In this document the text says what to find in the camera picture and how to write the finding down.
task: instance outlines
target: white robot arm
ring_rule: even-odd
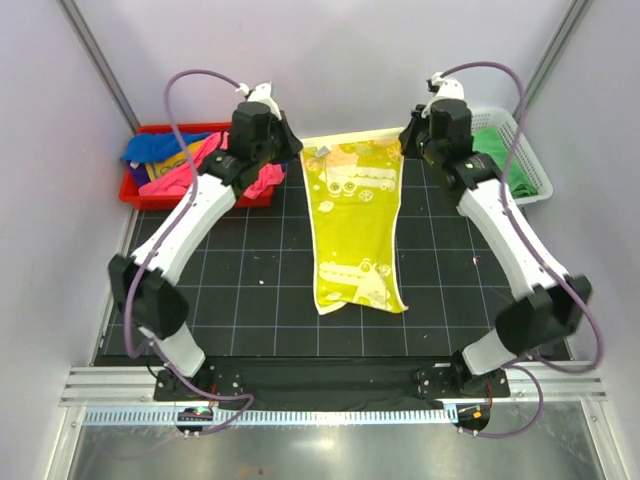
[[[483,338],[453,355],[452,368],[462,385],[496,370],[520,355],[576,331],[581,310],[533,258],[509,222],[501,202],[501,171],[493,159],[473,150],[472,114],[460,83],[436,73],[429,80],[434,97],[411,112],[409,126],[400,134],[402,153],[426,160],[458,212],[480,230],[504,270],[514,303],[495,320]],[[571,277],[544,248],[513,197],[507,203],[547,266],[588,300],[591,285],[584,276]]]
[[[174,223],[179,212],[188,208],[151,259],[133,308],[138,329],[188,378],[203,369],[206,359],[185,323],[189,306],[175,288],[187,260],[213,225],[255,182],[264,165],[287,162],[302,149],[284,112],[271,98],[270,84],[253,90],[241,84],[238,92],[246,101],[233,113],[228,146],[211,152],[200,165],[195,201],[190,203],[190,189],[150,239],[130,257],[116,255],[109,263],[112,292],[122,311],[133,274],[149,256],[158,237]]]

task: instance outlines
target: gray metal post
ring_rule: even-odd
[[[132,133],[135,133],[135,131],[140,128],[140,122],[133,108],[131,108],[131,104],[129,100],[127,100],[127,96],[124,94],[122,87],[120,87],[116,76],[113,74],[107,59],[100,50],[98,42],[94,38],[93,33],[91,33],[91,29],[87,25],[82,13],[80,13],[78,5],[76,5],[75,0],[57,0],[57,2],[78,36],[80,43],[82,43],[100,78],[102,78],[107,90],[113,97],[120,113],[122,113],[122,116],[129,124]]]
[[[531,106],[542,90],[542,87],[551,75],[553,68],[556,66],[558,60],[562,56],[562,53],[567,47],[571,36],[576,31],[576,28],[592,3],[593,0],[573,0],[567,9],[562,22],[560,22],[560,25],[553,35],[547,50],[544,52],[544,55],[540,59],[540,63],[538,63],[538,66],[533,72],[531,80],[527,84],[524,103],[518,103],[518,106],[515,109],[513,116],[516,121],[520,120],[523,107],[525,105]]]

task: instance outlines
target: blue cloth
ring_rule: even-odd
[[[209,135],[211,133],[182,134],[187,145],[207,138]],[[173,132],[155,135],[141,133],[129,140],[127,149],[120,157],[120,160],[138,163],[162,162],[181,150],[178,139]]]

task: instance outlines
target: green cloth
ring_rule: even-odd
[[[504,146],[500,133],[496,128],[489,127],[473,132],[473,149],[476,152],[491,155],[500,170],[504,169],[509,151]],[[520,168],[517,159],[514,159],[511,164],[507,183],[513,198],[531,197],[538,194],[538,189],[533,186],[527,174]]]

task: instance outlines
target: table surface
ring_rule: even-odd
[[[167,215],[141,212],[131,250]],[[188,261],[178,288],[189,328],[207,355],[441,356],[482,337],[512,301],[495,255],[420,160],[405,160],[396,238],[409,310],[347,305],[319,316],[306,193],[292,162],[270,207],[230,211]],[[112,312],[98,355],[104,363],[124,353],[122,317]],[[564,343],[543,353],[568,357]]]

